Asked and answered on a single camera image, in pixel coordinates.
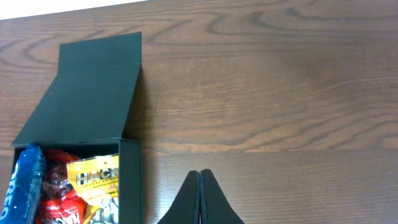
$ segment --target black object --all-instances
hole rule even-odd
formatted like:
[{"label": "black object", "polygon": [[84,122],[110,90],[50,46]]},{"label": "black object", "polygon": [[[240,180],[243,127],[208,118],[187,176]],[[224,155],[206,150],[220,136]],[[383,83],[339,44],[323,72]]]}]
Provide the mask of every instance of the black object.
[{"label": "black object", "polygon": [[142,223],[141,144],[123,138],[141,70],[141,33],[61,44],[58,72],[12,145],[80,158],[119,153],[119,223]]},{"label": "black object", "polygon": [[229,205],[209,169],[190,171],[173,204],[158,224],[244,224]]},{"label": "black object", "polygon": [[190,171],[184,180],[172,206],[158,224],[199,224],[200,175]]}]

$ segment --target open box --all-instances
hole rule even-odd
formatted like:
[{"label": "open box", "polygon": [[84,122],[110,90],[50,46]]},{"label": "open box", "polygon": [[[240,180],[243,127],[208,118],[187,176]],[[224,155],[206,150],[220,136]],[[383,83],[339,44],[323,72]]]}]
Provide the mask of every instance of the open box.
[{"label": "open box", "polygon": [[31,142],[80,158],[119,153],[119,223],[141,223],[141,145],[122,138],[140,70],[141,33],[62,44],[57,76],[12,143],[14,165]]}]

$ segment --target white wall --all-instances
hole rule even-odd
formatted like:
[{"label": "white wall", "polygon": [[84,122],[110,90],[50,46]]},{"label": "white wall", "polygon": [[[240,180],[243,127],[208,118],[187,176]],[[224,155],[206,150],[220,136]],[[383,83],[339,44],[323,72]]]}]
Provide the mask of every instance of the white wall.
[{"label": "white wall", "polygon": [[0,19],[36,16],[145,0],[3,0]]}]

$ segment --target yellow package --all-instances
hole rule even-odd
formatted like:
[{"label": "yellow package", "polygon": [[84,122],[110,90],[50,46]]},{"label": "yellow package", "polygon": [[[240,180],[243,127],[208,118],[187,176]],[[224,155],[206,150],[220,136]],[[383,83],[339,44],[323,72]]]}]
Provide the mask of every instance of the yellow package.
[{"label": "yellow package", "polygon": [[88,206],[83,224],[119,223],[119,155],[67,164],[68,180]]}]

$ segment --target box lid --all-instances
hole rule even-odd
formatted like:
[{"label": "box lid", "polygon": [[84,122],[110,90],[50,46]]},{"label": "box lid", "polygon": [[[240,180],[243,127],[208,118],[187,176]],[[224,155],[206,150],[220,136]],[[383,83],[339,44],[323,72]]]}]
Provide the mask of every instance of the box lid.
[{"label": "box lid", "polygon": [[121,139],[141,69],[141,33],[61,44],[58,73],[12,145]]}]

